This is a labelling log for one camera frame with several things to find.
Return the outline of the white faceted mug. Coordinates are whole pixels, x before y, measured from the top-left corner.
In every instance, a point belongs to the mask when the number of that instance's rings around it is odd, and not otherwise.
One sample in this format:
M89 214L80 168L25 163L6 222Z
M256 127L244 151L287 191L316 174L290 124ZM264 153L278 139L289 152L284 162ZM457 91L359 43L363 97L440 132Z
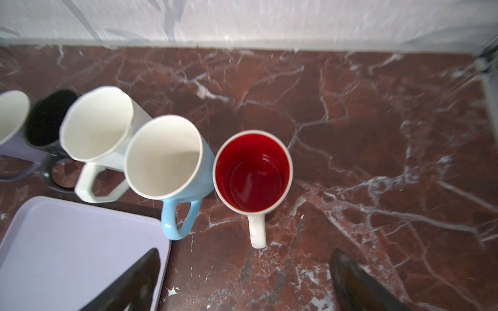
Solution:
M60 143L72 159L84 163L75 185L81 200L115 202L130 189L123 180L106 196L97 196L93 185L105 170L124 172L130 140L151 120L137 102L115 86L96 88L71 105L60 127Z

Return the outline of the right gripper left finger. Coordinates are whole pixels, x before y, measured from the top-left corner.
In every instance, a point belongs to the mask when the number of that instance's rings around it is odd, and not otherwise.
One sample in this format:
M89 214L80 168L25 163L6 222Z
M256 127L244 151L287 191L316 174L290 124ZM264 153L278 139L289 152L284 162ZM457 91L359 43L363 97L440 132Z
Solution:
M150 310L160 273L160 254L150 249L83 310Z

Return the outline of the cream round mug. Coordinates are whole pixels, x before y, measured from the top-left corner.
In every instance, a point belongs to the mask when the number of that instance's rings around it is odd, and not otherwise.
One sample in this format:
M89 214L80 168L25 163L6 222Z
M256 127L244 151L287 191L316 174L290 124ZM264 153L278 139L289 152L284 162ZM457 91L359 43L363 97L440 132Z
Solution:
M250 242L267 247L265 216L289 193L294 175L291 155L280 139L262 130L246 130L220 147L213 167L219 198L248 219Z

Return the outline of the black enamel mug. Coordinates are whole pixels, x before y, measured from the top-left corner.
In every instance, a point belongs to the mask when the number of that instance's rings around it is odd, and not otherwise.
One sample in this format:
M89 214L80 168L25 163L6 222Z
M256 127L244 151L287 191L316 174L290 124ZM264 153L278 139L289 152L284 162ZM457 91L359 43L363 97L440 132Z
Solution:
M48 188L61 193L72 193L75 190L74 187L57 184L52 177L52 169L59 161L71 159L60 143L60 127L78 98L78 93L60 89L39 100L25 123L27 144L37 151L45 152L39 168L40 178Z

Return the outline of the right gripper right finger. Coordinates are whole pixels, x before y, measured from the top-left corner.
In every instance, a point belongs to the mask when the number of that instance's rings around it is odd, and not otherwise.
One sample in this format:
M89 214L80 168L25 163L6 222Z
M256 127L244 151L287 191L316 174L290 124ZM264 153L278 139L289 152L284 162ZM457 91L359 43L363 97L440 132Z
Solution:
M329 270L341 310L409 309L338 248L331 254Z

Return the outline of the light blue mug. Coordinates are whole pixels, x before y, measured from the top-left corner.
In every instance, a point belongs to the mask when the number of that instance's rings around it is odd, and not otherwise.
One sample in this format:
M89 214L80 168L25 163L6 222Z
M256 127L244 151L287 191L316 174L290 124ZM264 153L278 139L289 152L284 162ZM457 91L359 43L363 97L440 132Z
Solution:
M154 118L131 139L125 178L138 195L162 201L162 229L169 240L192 230L203 199L214 190L214 159L196 126L179 115Z

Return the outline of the lavender mug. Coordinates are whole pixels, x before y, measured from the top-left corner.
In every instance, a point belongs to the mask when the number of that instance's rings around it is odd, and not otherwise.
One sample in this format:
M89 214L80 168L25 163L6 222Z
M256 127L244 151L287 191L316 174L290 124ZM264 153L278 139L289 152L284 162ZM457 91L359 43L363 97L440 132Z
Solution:
M31 102L22 91L1 94L1 156L31 162L32 165L13 176L1 177L1 182L17 181L40 168L47 154L28 145L24 133L31 111Z

